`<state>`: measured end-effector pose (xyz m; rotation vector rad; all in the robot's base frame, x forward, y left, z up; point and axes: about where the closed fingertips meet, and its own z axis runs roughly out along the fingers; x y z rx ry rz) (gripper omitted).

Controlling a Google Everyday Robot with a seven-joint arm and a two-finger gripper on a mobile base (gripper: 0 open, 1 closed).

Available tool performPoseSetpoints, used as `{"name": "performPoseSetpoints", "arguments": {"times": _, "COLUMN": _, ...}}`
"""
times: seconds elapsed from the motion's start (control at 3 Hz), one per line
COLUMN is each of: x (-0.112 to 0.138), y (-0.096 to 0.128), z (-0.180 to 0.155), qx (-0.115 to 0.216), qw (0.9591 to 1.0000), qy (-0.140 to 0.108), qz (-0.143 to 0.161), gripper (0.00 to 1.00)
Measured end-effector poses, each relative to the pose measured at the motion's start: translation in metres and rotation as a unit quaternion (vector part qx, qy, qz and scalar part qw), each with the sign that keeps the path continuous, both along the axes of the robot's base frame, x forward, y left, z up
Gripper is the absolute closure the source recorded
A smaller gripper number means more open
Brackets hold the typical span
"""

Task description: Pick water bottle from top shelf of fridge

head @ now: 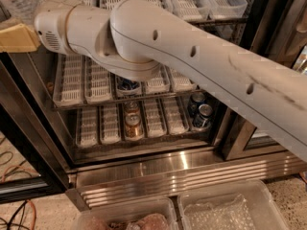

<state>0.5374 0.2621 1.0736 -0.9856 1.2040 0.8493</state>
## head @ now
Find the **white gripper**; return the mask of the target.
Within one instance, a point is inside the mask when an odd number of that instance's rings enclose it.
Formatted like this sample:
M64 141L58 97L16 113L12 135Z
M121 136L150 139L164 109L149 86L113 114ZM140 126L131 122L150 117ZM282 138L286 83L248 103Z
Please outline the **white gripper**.
M49 51L74 55L68 44L66 26L72 10L82 4L79 0L45 0L35 11L35 31L25 24L0 30L0 52L34 52L41 41Z

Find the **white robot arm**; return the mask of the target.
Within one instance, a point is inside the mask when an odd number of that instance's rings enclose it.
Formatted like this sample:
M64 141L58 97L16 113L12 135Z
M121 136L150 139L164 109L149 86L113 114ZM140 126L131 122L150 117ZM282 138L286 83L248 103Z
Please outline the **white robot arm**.
M169 66L307 161L307 79L200 30L144 0L108 11L80 0L1 0L18 23L1 32L4 52L39 45L84 55L132 81Z

